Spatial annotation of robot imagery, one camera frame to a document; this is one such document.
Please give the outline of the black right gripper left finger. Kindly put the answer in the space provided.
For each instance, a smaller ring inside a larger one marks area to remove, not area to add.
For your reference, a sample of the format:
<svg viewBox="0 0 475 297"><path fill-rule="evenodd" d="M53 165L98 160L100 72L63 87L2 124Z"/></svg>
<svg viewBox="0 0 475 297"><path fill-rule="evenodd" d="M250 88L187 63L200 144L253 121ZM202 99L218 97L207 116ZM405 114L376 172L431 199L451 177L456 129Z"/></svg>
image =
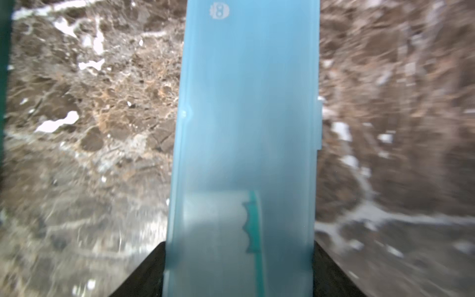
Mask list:
<svg viewBox="0 0 475 297"><path fill-rule="evenodd" d="M110 297L161 297L166 243L161 242Z"/></svg>

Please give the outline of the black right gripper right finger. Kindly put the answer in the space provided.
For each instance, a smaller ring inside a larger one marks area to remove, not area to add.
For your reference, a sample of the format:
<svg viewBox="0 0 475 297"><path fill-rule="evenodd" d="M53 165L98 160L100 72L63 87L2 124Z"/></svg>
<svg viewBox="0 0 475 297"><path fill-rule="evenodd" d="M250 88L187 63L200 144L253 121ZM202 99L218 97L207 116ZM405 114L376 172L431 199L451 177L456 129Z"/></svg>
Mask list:
<svg viewBox="0 0 475 297"><path fill-rule="evenodd" d="M313 297L366 297L316 241L312 269Z"/></svg>

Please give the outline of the dark green pencil case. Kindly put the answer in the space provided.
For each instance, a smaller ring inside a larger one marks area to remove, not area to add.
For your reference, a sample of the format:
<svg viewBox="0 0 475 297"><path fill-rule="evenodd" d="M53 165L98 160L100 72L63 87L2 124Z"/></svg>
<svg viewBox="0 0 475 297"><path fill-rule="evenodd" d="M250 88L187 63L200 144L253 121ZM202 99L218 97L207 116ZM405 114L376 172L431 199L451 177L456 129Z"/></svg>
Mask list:
<svg viewBox="0 0 475 297"><path fill-rule="evenodd" d="M11 49L13 0L1 0L1 52L0 52L0 95L1 95L1 163L4 155L4 115L6 114L6 95L8 80L8 65Z"/></svg>

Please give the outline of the light blue pencil case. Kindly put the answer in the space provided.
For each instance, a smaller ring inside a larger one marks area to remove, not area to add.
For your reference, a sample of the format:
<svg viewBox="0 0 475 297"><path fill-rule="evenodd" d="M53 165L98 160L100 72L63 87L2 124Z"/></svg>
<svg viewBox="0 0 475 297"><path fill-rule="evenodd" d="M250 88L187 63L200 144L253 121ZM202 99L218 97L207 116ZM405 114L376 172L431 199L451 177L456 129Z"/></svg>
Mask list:
<svg viewBox="0 0 475 297"><path fill-rule="evenodd" d="M189 1L166 297L310 297L318 1Z"/></svg>

